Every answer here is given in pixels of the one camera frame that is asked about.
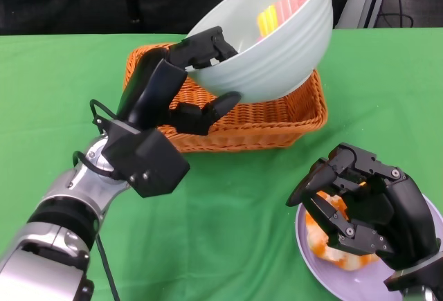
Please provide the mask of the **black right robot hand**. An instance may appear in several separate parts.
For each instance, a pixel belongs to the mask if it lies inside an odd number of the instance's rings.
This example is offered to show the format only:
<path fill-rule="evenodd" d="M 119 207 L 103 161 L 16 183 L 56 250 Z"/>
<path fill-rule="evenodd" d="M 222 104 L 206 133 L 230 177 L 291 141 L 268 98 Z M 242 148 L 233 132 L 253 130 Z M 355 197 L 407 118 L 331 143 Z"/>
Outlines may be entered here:
<path fill-rule="evenodd" d="M 375 254 L 391 269 L 414 266 L 440 249 L 433 218 L 414 180 L 376 154 L 341 143 L 318 159 L 287 199 L 302 204 L 331 248 Z"/>

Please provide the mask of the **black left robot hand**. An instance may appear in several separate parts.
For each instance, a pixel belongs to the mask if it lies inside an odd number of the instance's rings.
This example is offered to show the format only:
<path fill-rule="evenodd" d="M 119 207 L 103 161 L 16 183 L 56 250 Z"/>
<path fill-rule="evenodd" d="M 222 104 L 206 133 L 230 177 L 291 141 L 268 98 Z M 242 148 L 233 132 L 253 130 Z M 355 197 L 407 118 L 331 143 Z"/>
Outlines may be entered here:
<path fill-rule="evenodd" d="M 207 135 L 210 127 L 240 102 L 240 93 L 225 93 L 202 108 L 186 102 L 173 109 L 170 105 L 188 77 L 189 66 L 205 69 L 211 66 L 212 59 L 223 62 L 236 54 L 219 26 L 167 48 L 153 48 L 137 62 L 123 91 L 116 118 L 141 131 L 169 125 L 180 134 Z"/>

